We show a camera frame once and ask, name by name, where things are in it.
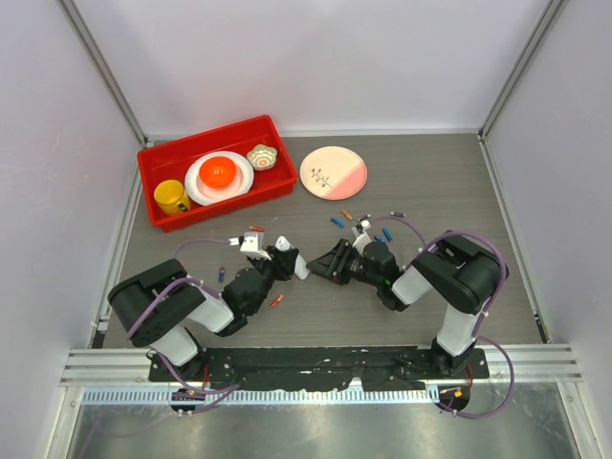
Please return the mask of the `white remote control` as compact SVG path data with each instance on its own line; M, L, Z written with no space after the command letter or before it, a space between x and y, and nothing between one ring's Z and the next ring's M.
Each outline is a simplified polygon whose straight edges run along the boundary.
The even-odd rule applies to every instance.
M310 270L307 267L306 260L300 254L299 249L297 249L285 236L280 235L276 239L274 247L289 261L289 265L297 278L305 280L309 276Z

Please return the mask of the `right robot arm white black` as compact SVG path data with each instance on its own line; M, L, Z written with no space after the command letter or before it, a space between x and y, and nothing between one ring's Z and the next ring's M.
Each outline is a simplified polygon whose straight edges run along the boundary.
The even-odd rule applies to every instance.
M508 278L501 253L475 234L447 231L432 240L404 268L384 242L360 236L340 240L308 262L311 273L336 284L355 279L376 288L391 311L401 312L434 291L447 303L443 324L430 348L437 374L456 376L467 365L477 333Z

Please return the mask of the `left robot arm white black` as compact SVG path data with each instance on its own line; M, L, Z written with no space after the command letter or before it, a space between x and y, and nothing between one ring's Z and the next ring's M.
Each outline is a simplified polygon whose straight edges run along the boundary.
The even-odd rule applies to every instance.
M310 273L299 250L281 241L249 262L251 266L238 272L219 294L190 276L180 261L170 259L122 281L107 299L133 346L155 351L154 370L191 382L207 362L203 347L183 321L197 322L218 337L230 336L259 311L274 282L294 276L303 280Z

